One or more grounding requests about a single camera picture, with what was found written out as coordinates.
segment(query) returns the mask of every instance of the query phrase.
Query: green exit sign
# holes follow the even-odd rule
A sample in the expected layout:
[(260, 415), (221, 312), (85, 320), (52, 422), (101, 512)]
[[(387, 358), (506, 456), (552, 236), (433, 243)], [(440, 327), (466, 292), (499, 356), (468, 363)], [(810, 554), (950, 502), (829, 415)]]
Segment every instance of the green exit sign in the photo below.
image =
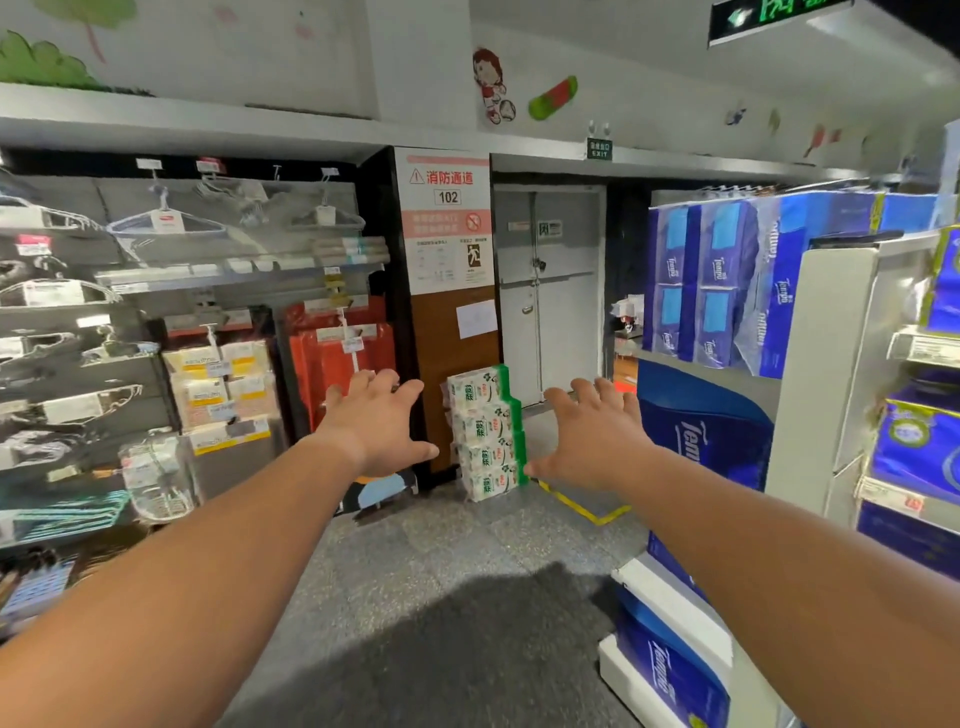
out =
[(758, 33), (812, 12), (853, 7), (853, 0), (724, 0), (710, 10), (709, 44)]
[(613, 161), (613, 142), (609, 139), (587, 137), (587, 159)]

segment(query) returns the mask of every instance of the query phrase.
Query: yellow floor line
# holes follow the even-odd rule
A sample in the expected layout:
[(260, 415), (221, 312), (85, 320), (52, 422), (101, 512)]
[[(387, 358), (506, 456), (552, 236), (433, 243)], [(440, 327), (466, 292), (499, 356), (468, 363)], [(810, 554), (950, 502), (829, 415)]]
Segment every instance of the yellow floor line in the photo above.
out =
[(570, 498), (565, 496), (563, 493), (560, 493), (559, 491), (555, 491), (553, 488), (551, 488), (549, 485), (544, 483), (542, 480), (539, 480), (538, 483), (540, 484), (540, 487), (544, 491), (546, 491), (551, 496), (556, 498), (563, 505), (573, 509), (576, 513), (578, 513), (579, 515), (583, 516), (585, 519), (593, 523), (593, 525), (607, 525), (608, 523), (612, 523), (616, 521), (623, 514), (629, 513), (631, 510), (629, 505), (624, 505), (624, 506), (620, 506), (612, 513), (608, 513), (606, 516), (594, 516), (586, 508), (580, 505), (580, 503), (577, 503), (571, 500)]

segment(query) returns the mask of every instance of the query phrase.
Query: poster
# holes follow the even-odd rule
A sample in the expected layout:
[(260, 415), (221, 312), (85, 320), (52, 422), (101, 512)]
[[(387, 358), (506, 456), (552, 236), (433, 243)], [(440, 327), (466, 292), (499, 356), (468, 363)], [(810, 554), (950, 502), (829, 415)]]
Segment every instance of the poster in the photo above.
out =
[(493, 285), (490, 157), (396, 148), (410, 293)]

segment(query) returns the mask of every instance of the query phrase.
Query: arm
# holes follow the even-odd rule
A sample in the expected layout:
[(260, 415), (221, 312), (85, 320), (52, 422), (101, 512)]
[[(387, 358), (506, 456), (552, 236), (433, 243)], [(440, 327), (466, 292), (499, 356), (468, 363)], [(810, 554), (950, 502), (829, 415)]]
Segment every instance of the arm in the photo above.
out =
[(807, 725), (956, 722), (960, 585), (658, 448), (605, 379), (573, 385), (547, 392), (560, 444), (528, 474), (631, 503)]
[(423, 389), (355, 375), (316, 433), (72, 589), (0, 649), (10, 728), (207, 726), (250, 674), (350, 483), (436, 457)]

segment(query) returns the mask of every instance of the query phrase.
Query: hand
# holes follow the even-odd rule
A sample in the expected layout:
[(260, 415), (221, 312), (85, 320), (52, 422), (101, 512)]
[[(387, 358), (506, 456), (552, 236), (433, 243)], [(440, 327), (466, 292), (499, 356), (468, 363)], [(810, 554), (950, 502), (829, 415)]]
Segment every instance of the hand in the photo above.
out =
[(612, 490), (621, 479), (624, 454), (656, 446), (643, 431), (635, 394), (622, 395), (606, 379), (571, 382), (578, 401), (562, 389), (544, 395), (557, 415), (560, 442), (553, 454), (524, 468), (531, 477), (581, 488)]
[(440, 454), (436, 445), (410, 439), (410, 408), (423, 391), (411, 379), (397, 389), (399, 375), (385, 369), (378, 375), (353, 375), (346, 397), (340, 387), (326, 390), (326, 415), (308, 441), (336, 448), (358, 475), (385, 477)]

